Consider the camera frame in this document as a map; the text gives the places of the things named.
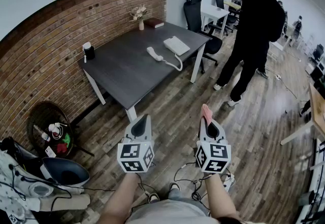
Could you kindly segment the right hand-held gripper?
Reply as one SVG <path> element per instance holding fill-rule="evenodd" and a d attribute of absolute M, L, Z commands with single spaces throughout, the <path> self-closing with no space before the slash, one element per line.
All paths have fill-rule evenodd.
<path fill-rule="evenodd" d="M 228 142 L 216 143 L 225 139 L 223 127 L 212 120 L 207 123 L 204 117 L 200 121 L 199 140 L 197 141 L 196 160 L 203 173 L 220 174 L 231 162 L 231 145 Z"/>

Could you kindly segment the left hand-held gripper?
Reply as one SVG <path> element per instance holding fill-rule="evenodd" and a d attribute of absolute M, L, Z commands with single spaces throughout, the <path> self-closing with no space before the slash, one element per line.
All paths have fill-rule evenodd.
<path fill-rule="evenodd" d="M 125 137 L 149 140 L 152 136 L 151 116 L 144 114 L 132 121 L 125 130 Z M 117 161 L 125 173 L 145 173 L 154 159 L 153 141 L 119 143 Z"/>

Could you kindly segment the person's blue jeans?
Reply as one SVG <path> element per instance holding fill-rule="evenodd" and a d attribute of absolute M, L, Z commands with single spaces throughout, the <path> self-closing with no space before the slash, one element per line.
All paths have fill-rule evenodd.
<path fill-rule="evenodd" d="M 168 199 L 172 201 L 186 202 L 187 198 L 183 196 L 181 190 L 173 188 L 169 191 Z"/>

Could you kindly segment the white charger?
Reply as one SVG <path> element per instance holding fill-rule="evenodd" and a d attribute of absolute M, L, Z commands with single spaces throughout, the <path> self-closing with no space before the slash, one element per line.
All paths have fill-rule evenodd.
<path fill-rule="evenodd" d="M 68 126 L 67 124 L 56 122 L 50 124 L 48 126 L 48 130 L 51 132 L 52 138 L 54 140 L 59 140 L 63 136 L 63 128 L 67 126 Z"/>

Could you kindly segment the dark red book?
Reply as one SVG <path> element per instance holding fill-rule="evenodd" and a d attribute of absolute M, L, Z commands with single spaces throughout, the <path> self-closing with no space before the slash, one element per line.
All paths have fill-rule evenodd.
<path fill-rule="evenodd" d="M 161 26 L 164 26 L 165 23 L 161 19 L 152 17 L 152 18 L 145 19 L 144 24 L 152 28 L 159 28 Z"/>

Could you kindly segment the white desk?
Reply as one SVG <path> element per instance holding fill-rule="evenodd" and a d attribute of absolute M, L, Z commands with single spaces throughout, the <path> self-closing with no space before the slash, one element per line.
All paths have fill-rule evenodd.
<path fill-rule="evenodd" d="M 201 4 L 201 31 L 204 30 L 204 27 L 208 24 L 209 19 L 213 21 L 213 24 L 216 25 L 218 20 L 223 18 L 221 32 L 219 35 L 220 39 L 223 39 L 223 33 L 226 25 L 226 20 L 228 18 L 229 11 L 225 9 L 218 8 L 217 6 Z"/>

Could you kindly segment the black and white speaker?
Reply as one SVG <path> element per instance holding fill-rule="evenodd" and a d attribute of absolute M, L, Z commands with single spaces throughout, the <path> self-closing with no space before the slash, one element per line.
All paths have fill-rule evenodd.
<path fill-rule="evenodd" d="M 40 170 L 44 178 L 56 184 L 83 186 L 90 179 L 89 172 L 77 162 L 65 158 L 45 157 Z"/>

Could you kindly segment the white power strip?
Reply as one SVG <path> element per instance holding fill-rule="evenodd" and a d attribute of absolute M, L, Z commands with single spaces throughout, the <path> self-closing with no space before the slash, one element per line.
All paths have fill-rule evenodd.
<path fill-rule="evenodd" d="M 233 174 L 226 174 L 225 180 L 223 181 L 225 190 L 228 192 L 235 182 L 236 181 Z"/>

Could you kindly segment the white table leg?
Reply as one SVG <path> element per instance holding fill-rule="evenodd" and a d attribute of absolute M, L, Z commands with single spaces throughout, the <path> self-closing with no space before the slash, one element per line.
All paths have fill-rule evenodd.
<path fill-rule="evenodd" d="M 137 119 L 137 114 L 134 106 L 126 109 L 125 111 L 130 122 L 133 122 L 135 119 Z"/>
<path fill-rule="evenodd" d="M 205 49 L 205 44 L 202 45 L 198 49 L 198 53 L 197 53 L 197 56 L 196 56 L 196 61 L 195 61 L 194 68 L 193 68 L 192 75 L 191 75 L 191 79 L 190 79 L 191 83 L 195 83 L 195 81 L 196 81 L 197 74 L 198 74 L 200 64 L 201 64 L 201 61 L 202 61 L 204 49 Z"/>
<path fill-rule="evenodd" d="M 100 102 L 102 103 L 102 105 L 105 105 L 106 101 L 105 101 L 96 81 L 85 70 L 83 70 L 83 71 L 84 71 L 89 83 L 91 84 L 94 92 L 96 93 L 97 97 L 99 98 Z"/>

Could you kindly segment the white metal rack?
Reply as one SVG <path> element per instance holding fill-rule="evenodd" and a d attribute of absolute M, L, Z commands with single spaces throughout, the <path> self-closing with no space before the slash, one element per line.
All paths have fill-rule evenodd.
<path fill-rule="evenodd" d="M 299 197 L 295 224 L 325 224 L 325 141 L 315 141 L 313 165 L 308 170 L 309 188 Z"/>

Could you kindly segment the person's left forearm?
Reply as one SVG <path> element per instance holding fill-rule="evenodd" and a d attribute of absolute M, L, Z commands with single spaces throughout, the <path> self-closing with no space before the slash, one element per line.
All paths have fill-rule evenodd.
<path fill-rule="evenodd" d="M 96 224 L 124 224 L 132 208 L 140 178 L 126 173 L 117 190 L 106 202 Z"/>

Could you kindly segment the black computer monitor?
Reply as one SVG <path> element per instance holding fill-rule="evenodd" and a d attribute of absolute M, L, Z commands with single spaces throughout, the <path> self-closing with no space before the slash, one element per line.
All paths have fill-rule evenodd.
<path fill-rule="evenodd" d="M 319 61 L 321 56 L 324 53 L 324 47 L 322 44 L 318 44 L 315 48 L 315 50 L 312 53 L 312 57 L 314 60 Z"/>

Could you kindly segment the yellow table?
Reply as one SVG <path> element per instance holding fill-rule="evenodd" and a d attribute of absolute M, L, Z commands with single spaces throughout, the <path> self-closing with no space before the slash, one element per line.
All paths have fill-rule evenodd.
<path fill-rule="evenodd" d="M 229 1 L 223 1 L 223 3 L 224 3 L 225 5 L 228 5 L 228 6 L 231 7 L 231 8 L 235 9 L 235 10 L 239 10 L 239 9 L 241 9 L 241 6 L 238 5 L 238 4 L 236 4 L 236 3 L 229 2 Z"/>

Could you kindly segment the pink cloth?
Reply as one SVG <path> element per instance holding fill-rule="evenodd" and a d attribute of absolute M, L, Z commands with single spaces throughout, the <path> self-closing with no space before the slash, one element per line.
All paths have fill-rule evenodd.
<path fill-rule="evenodd" d="M 207 122 L 207 126 L 209 126 L 211 124 L 211 122 L 212 122 L 212 119 L 213 119 L 212 115 L 213 115 L 213 112 L 210 110 L 208 105 L 202 104 L 201 117 L 205 118 L 205 120 Z"/>

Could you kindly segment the white telephone base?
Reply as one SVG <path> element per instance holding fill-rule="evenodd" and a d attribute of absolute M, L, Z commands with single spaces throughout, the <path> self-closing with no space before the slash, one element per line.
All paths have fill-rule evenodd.
<path fill-rule="evenodd" d="M 164 40 L 164 45 L 177 56 L 181 56 L 190 50 L 190 48 L 176 36 Z"/>

